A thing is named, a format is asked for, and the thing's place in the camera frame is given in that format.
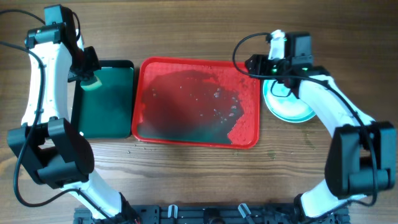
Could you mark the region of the green yellow sponge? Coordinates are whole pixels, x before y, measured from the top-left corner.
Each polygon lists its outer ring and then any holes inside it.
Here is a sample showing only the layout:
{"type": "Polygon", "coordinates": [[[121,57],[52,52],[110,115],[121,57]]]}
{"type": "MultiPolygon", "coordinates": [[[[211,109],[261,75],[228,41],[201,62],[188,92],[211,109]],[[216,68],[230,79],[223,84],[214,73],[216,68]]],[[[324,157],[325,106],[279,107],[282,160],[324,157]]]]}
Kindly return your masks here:
{"type": "Polygon", "coordinates": [[[88,80],[80,82],[80,86],[84,91],[93,91],[102,86],[101,80],[96,76],[90,77],[88,80]]]}

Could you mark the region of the white plate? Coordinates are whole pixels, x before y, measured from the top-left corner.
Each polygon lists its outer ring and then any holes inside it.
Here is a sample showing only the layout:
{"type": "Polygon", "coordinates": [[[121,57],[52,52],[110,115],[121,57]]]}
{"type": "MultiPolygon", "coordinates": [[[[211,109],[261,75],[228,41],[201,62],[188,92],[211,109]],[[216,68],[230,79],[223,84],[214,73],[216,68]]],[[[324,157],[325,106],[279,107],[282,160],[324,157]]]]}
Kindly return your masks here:
{"type": "Polygon", "coordinates": [[[269,111],[283,121],[303,123],[316,115],[311,107],[295,97],[291,89],[277,80],[266,80],[262,92],[269,111]]]}

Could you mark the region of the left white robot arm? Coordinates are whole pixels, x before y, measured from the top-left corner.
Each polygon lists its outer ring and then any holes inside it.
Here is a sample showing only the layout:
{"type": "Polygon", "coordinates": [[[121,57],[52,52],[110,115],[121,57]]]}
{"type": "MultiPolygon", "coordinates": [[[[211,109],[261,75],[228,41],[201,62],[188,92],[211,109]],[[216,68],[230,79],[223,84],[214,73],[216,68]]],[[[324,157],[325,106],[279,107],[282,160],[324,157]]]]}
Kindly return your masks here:
{"type": "Polygon", "coordinates": [[[95,71],[101,68],[95,49],[85,47],[80,21],[62,5],[44,9],[42,26],[28,31],[21,47],[30,58],[31,76],[27,108],[21,126],[7,134],[17,157],[13,189],[26,207],[19,173],[25,169],[32,180],[73,195],[91,213],[93,223],[140,223],[139,214],[122,193],[110,187],[95,171],[89,142],[71,125],[67,110],[67,86],[80,82],[87,90],[100,87],[95,71]]]}

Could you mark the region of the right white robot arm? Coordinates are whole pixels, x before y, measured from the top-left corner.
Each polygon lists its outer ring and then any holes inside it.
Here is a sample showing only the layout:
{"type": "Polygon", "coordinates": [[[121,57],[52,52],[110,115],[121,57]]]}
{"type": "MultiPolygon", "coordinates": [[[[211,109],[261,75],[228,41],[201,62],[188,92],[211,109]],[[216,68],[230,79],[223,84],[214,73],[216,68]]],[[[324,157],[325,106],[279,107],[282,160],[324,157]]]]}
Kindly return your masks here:
{"type": "Polygon", "coordinates": [[[266,55],[254,54],[244,74],[264,82],[263,95],[277,118],[302,123],[317,117],[331,136],[324,179],[296,196],[293,223],[315,223],[356,203],[376,203],[396,182],[396,129],[355,106],[330,73],[313,63],[308,32],[265,33],[266,55]]]}

